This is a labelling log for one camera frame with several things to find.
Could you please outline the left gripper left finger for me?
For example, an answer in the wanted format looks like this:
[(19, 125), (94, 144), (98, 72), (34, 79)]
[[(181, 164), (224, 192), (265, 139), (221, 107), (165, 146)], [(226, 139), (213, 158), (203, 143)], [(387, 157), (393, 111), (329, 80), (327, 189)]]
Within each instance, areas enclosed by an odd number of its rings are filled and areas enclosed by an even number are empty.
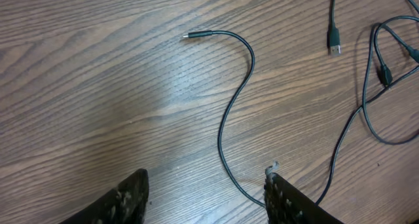
[(62, 224), (143, 224), (148, 197), (148, 172), (140, 168)]

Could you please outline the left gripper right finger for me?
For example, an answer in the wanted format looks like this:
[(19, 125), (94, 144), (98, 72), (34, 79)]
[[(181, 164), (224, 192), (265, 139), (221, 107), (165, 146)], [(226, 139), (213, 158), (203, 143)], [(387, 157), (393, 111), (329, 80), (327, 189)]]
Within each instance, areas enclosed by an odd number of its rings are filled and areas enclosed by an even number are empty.
[(275, 173), (278, 168), (278, 161), (274, 161), (265, 169), (264, 202), (269, 224), (342, 224)]

